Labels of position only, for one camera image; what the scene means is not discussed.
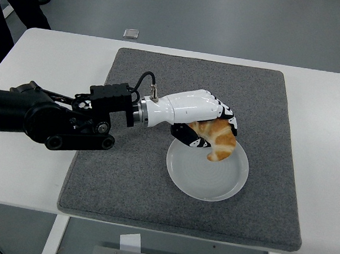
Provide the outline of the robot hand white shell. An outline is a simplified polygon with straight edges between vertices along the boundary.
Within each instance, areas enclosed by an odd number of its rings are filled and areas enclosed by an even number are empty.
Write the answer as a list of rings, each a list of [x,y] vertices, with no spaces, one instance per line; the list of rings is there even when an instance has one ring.
[[[148,127],[161,122],[171,124],[171,134],[190,147],[210,147],[209,138],[200,137],[189,124],[195,121],[228,120],[231,132],[237,135],[237,120],[231,109],[207,90],[169,94],[158,99],[143,97],[137,104],[139,120]]]

